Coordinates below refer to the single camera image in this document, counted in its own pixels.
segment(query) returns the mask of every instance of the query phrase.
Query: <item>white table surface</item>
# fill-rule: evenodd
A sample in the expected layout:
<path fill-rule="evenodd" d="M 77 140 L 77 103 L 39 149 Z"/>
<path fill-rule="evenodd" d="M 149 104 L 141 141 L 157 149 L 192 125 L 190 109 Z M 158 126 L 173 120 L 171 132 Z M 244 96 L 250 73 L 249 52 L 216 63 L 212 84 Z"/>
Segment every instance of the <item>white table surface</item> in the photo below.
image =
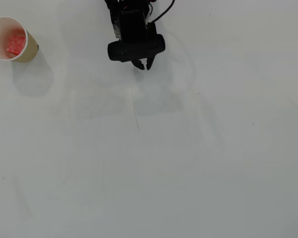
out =
<path fill-rule="evenodd" d="M 0 62 L 0 238 L 298 238 L 298 0 L 177 0 L 150 71 L 103 0 L 2 15 L 40 52 Z"/>

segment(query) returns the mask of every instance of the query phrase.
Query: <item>scuff mark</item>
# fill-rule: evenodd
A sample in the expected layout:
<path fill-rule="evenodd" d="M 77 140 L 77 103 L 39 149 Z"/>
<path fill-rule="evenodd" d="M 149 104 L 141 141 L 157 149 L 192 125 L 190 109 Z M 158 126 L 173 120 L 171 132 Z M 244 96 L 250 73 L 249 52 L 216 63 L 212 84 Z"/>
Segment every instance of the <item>scuff mark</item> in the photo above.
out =
<path fill-rule="evenodd" d="M 138 120 L 137 120 L 137 115 L 136 115 L 136 109 L 135 109 L 135 103 L 133 103 L 133 105 L 134 105 L 134 112 L 135 112 L 135 118 L 136 118 L 136 122 L 137 122 L 137 127 L 138 127 L 138 129 L 139 129 Z"/>
<path fill-rule="evenodd" d="M 15 178 L 13 183 L 14 183 L 14 190 L 16 195 L 16 202 L 18 206 L 19 216 L 21 220 L 28 221 L 30 219 L 33 219 L 32 212 L 30 210 L 29 204 L 27 203 L 24 197 L 18 178 Z"/>
<path fill-rule="evenodd" d="M 286 96 L 288 98 L 288 100 L 290 101 L 290 103 L 293 105 L 293 107 L 298 111 L 298 107 L 297 105 L 294 103 L 294 101 L 287 95 Z"/>

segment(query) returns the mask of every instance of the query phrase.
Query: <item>red object in cup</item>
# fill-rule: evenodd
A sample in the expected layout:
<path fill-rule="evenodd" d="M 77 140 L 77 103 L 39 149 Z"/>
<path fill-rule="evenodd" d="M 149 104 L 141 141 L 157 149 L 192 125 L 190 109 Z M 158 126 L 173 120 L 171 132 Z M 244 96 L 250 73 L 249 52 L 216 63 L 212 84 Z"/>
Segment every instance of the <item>red object in cup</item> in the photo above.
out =
<path fill-rule="evenodd" d="M 14 55 L 19 55 L 25 46 L 25 41 L 26 38 L 24 36 L 11 35 L 9 37 L 9 44 L 6 51 Z"/>

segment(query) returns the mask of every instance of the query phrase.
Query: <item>robotic arm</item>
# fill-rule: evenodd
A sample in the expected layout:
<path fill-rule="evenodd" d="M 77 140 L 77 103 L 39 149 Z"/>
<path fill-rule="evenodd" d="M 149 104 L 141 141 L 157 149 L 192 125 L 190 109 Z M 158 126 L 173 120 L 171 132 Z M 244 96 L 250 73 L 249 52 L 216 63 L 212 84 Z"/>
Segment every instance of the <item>robotic arm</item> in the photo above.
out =
<path fill-rule="evenodd" d="M 151 2 L 156 0 L 105 1 L 110 10 L 116 38 L 119 39 L 108 45 L 109 58 L 120 62 L 131 61 L 141 70 L 145 69 L 141 59 L 147 59 L 147 70 L 150 70 L 155 56 L 165 50 L 164 38 L 157 34 L 155 22 L 170 10 L 175 0 L 163 14 L 150 23 L 153 10 Z"/>

